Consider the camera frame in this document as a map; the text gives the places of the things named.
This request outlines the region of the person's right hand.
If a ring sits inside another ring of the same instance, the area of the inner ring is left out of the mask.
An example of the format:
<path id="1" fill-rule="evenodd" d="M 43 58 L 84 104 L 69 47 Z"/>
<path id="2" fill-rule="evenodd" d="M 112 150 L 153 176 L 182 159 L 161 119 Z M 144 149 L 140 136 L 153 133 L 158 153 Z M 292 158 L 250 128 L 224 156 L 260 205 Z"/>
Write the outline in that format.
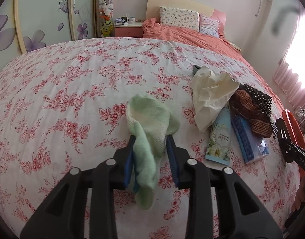
<path id="1" fill-rule="evenodd" d="M 299 210 L 301 203 L 305 202 L 305 176 L 302 178 L 300 186 L 295 195 L 294 203 L 292 204 L 291 211 Z"/>

